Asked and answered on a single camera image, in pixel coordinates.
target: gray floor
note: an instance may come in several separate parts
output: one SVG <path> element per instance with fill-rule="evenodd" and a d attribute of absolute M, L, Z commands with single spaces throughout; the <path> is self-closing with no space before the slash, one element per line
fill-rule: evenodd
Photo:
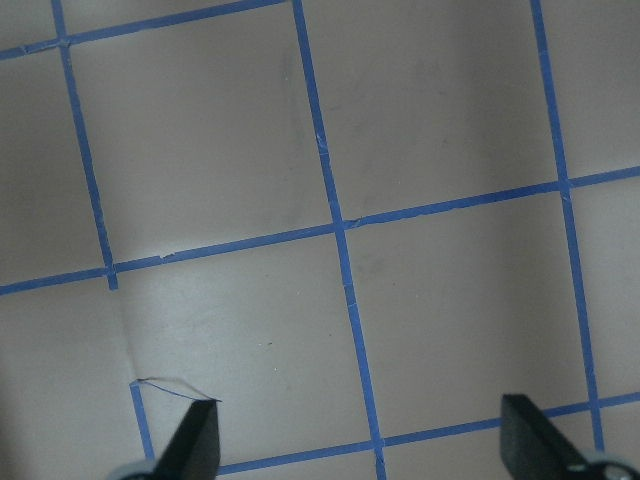
<path fill-rule="evenodd" d="M 506 479 L 514 391 L 640 459 L 640 3 L 542 2 L 555 149 L 525 0 L 99 30 L 223 3 L 0 1 L 4 478 L 143 458 L 158 376 L 223 401 L 234 480 Z M 159 452 L 188 401 L 142 393 Z"/>

